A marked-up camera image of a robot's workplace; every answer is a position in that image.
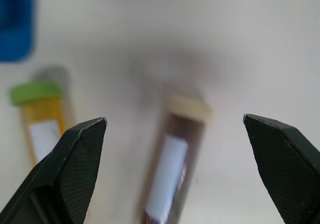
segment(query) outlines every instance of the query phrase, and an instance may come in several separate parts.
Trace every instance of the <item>blue container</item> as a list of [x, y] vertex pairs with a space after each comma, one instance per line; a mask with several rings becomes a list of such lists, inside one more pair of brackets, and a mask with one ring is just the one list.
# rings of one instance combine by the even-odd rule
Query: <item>blue container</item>
[[0, 62], [23, 60], [33, 47], [33, 0], [0, 0]]

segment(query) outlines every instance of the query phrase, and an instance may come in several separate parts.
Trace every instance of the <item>green tube cap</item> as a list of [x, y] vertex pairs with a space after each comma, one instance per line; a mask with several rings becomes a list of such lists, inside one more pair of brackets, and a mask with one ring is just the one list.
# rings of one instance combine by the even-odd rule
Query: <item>green tube cap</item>
[[15, 106], [22, 105], [26, 102], [57, 97], [62, 98], [60, 87], [51, 81], [32, 82], [29, 84], [18, 85], [10, 90], [10, 100]]

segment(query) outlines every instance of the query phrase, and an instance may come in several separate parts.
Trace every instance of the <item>tube with beige cap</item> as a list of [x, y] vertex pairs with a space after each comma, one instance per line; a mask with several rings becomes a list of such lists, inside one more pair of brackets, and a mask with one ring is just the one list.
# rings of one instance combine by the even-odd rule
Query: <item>tube with beige cap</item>
[[184, 96], [172, 97], [168, 112], [141, 224], [178, 223], [205, 124], [212, 115], [207, 104]]

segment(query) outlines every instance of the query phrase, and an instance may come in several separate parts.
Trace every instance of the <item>white table surface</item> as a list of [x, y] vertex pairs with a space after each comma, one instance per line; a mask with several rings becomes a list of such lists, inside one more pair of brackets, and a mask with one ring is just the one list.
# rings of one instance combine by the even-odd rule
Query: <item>white table surface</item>
[[0, 65], [0, 208], [32, 167], [8, 89], [49, 72], [66, 90], [69, 126], [109, 122], [86, 223], [133, 223], [172, 85], [193, 86], [215, 109], [180, 223], [283, 223], [242, 119], [278, 119], [320, 148], [319, 0], [37, 0], [37, 9], [33, 56]]

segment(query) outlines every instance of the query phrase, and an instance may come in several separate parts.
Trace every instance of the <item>tube label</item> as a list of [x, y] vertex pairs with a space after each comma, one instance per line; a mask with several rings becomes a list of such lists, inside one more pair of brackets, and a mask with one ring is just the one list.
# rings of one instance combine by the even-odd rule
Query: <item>tube label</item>
[[166, 137], [145, 207], [146, 213], [160, 223], [168, 218], [187, 150], [185, 140]]
[[28, 128], [34, 146], [34, 155], [39, 163], [53, 150], [61, 137], [58, 123], [55, 120], [49, 120], [29, 125]]

